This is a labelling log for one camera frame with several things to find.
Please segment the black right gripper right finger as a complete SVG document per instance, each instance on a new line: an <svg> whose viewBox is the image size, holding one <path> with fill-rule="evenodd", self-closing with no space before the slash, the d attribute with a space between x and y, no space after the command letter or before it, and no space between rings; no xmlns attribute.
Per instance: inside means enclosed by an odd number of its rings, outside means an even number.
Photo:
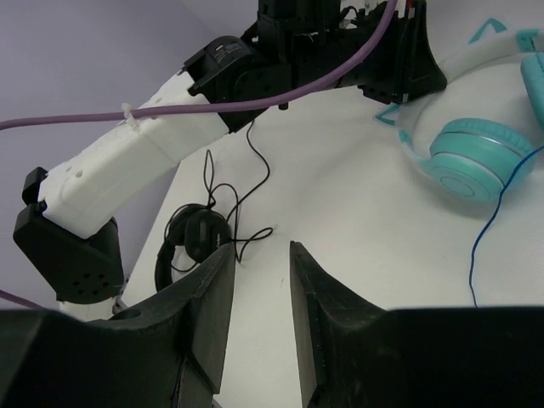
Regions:
<svg viewBox="0 0 544 408"><path fill-rule="evenodd" d="M540 407L540 307L381 309L290 245L305 407Z"/></svg>

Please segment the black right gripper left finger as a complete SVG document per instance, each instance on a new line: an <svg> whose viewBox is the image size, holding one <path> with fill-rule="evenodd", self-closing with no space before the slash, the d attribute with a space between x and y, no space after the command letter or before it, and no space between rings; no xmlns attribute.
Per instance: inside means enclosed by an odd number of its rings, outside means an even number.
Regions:
<svg viewBox="0 0 544 408"><path fill-rule="evenodd" d="M108 320L1 313L4 407L208 407L220 391L235 284L222 246Z"/></svg>

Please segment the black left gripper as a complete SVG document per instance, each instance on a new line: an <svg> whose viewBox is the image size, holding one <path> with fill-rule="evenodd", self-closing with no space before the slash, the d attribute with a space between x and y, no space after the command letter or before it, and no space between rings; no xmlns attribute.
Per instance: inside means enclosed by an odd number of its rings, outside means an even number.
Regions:
<svg viewBox="0 0 544 408"><path fill-rule="evenodd" d="M360 8L353 19L339 1L261 1L242 40L253 56L237 80L241 100L300 88L330 73L366 44L386 5ZM364 61L329 84L357 87L365 97L403 104L445 89L447 80L430 49L427 4L408 1Z"/></svg>

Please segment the teal cat ear headphones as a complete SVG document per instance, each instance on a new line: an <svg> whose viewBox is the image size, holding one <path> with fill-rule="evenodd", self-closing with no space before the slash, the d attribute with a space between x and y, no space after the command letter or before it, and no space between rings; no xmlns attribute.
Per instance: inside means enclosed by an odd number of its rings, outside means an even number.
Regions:
<svg viewBox="0 0 544 408"><path fill-rule="evenodd" d="M523 55L521 77L538 122L543 121L543 30L508 30L489 19L480 28L493 26L494 36L477 31L468 45L439 62L448 83L483 65ZM498 200L506 190L520 186L534 168L535 146L513 128L484 118L458 118L445 124L429 147L428 156L414 149L416 124L436 94L415 102L392 105L375 118L395 128L407 156L420 170L449 192L474 202Z"/></svg>

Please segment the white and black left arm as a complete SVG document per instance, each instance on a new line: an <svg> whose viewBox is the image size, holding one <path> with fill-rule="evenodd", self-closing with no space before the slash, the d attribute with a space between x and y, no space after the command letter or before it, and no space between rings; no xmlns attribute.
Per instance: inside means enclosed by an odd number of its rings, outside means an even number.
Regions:
<svg viewBox="0 0 544 408"><path fill-rule="evenodd" d="M126 284L115 212L183 159L266 109L356 87L384 104L445 88L430 50L424 1L262 1L242 35L189 58L141 107L3 122L2 129L113 122L70 160L25 178L14 242L54 290L59 309L106 319Z"/></svg>

